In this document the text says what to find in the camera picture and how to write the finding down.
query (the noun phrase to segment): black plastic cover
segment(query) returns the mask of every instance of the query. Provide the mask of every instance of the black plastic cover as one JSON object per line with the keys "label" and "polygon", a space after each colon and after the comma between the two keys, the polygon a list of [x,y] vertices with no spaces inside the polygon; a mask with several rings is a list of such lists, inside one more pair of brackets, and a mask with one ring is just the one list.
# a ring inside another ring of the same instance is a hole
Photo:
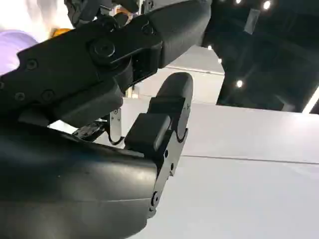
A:
{"label": "black plastic cover", "polygon": [[210,20],[210,2],[183,1],[152,11],[148,16],[163,40],[159,65],[163,68],[198,42]]}
{"label": "black plastic cover", "polygon": [[157,169],[143,155],[0,123],[1,239],[123,239],[146,226]]}

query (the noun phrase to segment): ceiling light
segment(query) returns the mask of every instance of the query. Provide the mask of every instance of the ceiling light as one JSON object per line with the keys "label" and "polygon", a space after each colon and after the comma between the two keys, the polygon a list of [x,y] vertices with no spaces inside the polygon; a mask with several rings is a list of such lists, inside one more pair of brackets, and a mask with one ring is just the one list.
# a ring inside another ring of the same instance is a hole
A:
{"label": "ceiling light", "polygon": [[264,10],[268,10],[270,8],[270,5],[271,5],[271,1],[265,1],[263,5]]}
{"label": "ceiling light", "polygon": [[309,100],[308,104],[306,105],[306,107],[303,110],[304,114],[309,114],[311,112],[311,110],[313,109],[313,107],[315,106],[315,104],[317,103],[319,99],[319,86],[316,89],[315,93],[313,94],[313,96],[311,97],[311,99]]}
{"label": "ceiling light", "polygon": [[243,84],[244,84],[244,82],[241,81],[241,80],[239,80],[239,81],[236,82],[236,86],[237,86],[238,88],[241,88],[241,87],[243,86]]}

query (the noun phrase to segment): robotic hand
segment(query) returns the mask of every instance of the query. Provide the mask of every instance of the robotic hand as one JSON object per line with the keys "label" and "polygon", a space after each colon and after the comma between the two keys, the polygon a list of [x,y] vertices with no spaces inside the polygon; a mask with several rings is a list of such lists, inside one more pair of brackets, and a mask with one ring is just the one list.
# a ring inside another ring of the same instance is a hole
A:
{"label": "robotic hand", "polygon": [[125,149],[47,128],[82,128],[195,44],[210,6],[190,0],[120,28],[103,17],[18,54],[0,78],[0,238],[123,239],[152,217],[187,138],[192,78],[168,77]]}

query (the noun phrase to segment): purple object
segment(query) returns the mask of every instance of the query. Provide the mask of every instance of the purple object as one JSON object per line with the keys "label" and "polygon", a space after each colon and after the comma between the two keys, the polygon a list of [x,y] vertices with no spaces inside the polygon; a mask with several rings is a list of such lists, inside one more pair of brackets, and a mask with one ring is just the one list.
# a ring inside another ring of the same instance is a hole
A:
{"label": "purple object", "polygon": [[23,31],[0,32],[0,76],[18,68],[17,53],[36,44],[36,40]]}

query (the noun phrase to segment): ceiling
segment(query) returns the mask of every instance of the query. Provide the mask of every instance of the ceiling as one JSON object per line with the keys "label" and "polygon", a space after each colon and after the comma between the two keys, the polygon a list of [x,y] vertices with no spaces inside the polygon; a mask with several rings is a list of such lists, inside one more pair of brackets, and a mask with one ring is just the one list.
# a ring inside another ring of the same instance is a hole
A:
{"label": "ceiling", "polygon": [[[225,70],[218,104],[302,112],[319,86],[319,1],[272,0],[268,10],[265,0],[236,1],[213,1],[203,40]],[[249,34],[252,8],[260,14]]]}

